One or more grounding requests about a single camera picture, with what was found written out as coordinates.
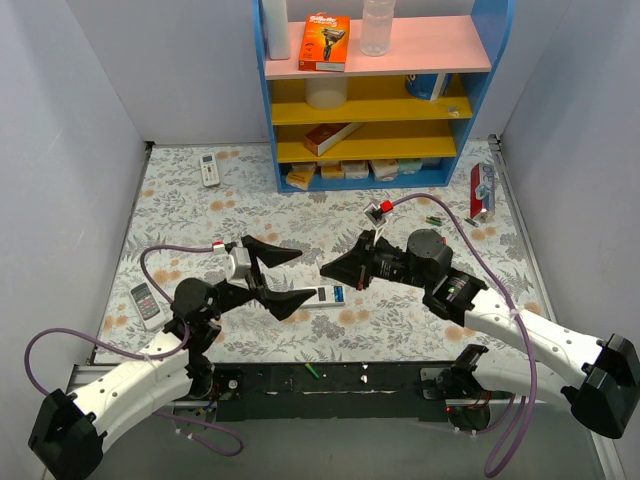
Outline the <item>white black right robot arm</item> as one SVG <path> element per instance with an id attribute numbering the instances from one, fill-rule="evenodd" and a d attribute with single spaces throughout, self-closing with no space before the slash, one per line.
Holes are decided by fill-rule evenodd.
<path id="1" fill-rule="evenodd" d="M 320 269 L 324 277 L 357 290 L 379 278 L 423 289 L 423 304 L 437 317 L 487 334 L 531 353 L 535 367 L 499 366 L 486 353 L 452 373 L 464 397 L 483 390 L 526 395 L 534 390 L 546 403 L 568 403 L 583 426 L 611 439 L 622 437 L 639 404 L 639 357 L 633 343 L 564 328 L 527 310 L 517 311 L 505 296 L 452 267 L 453 251 L 433 229 L 413 232 L 405 249 L 374 231 L 364 231 L 354 247 Z"/>

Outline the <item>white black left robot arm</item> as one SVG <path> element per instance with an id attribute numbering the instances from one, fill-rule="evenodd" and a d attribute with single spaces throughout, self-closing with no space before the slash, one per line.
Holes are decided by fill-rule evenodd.
<path id="1" fill-rule="evenodd" d="M 54 478 L 87 478 L 139 422 L 174 400 L 205 398 L 214 385 L 206 353 L 221 331 L 216 322 L 222 314 L 256 301 L 284 320 L 314 294 L 272 291 L 261 272 L 300 257 L 297 249 L 247 235 L 204 251 L 226 256 L 224 280 L 182 280 L 170 301 L 171 320 L 139 352 L 122 351 L 124 362 L 71 393 L 44 394 L 28 446 Z"/>

